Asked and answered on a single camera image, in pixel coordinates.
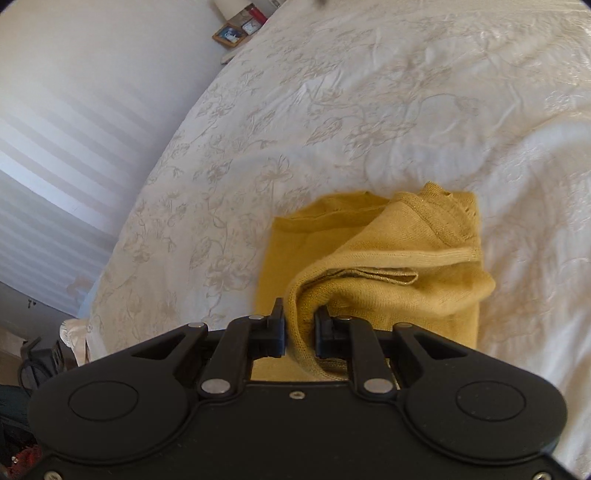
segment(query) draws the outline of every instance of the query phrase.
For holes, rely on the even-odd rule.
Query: white bedspread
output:
[[[104,272],[97,358],[251,313],[272,218],[433,180],[478,194],[480,348],[564,392],[591,469],[591,14],[572,0],[290,0],[191,110]]]

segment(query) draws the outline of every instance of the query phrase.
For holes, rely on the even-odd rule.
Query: framed photo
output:
[[[246,38],[246,32],[240,27],[226,23],[212,38],[222,45],[234,48]]]
[[[261,26],[262,25],[258,21],[256,21],[254,18],[251,18],[242,26],[242,29],[246,32],[247,35],[252,35],[259,28],[261,28]]]

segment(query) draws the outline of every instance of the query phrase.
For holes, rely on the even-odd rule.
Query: red object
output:
[[[42,455],[39,445],[24,449],[17,455],[14,464],[8,469],[8,475],[11,479],[20,478],[41,460]]]
[[[255,7],[254,4],[248,5],[248,7],[246,7],[244,10],[250,13],[250,15],[261,25],[264,25],[268,20],[268,18],[265,17],[265,15],[263,15],[263,13],[257,7]]]

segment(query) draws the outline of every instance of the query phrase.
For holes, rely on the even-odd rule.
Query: circular cover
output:
[[[566,404],[556,388],[507,364],[496,372],[478,371],[455,360],[409,389],[406,414],[426,438],[486,463],[520,461],[555,446],[566,423]]]
[[[510,420],[525,408],[521,392],[501,382],[466,385],[458,391],[456,401],[464,413],[486,421]]]
[[[102,362],[111,363],[105,368]],[[169,439],[189,402],[172,374],[153,362],[106,358],[51,379],[29,406],[39,443],[70,459],[100,463],[141,456]]]

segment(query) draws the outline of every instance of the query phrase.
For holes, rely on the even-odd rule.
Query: yellow knit fabric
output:
[[[314,356],[313,313],[364,318],[390,330],[412,322],[475,347],[479,302],[495,287],[482,268],[473,194],[427,183],[387,200],[335,194],[275,218],[256,294],[268,314],[284,298],[288,356],[255,363],[256,380],[333,380]]]

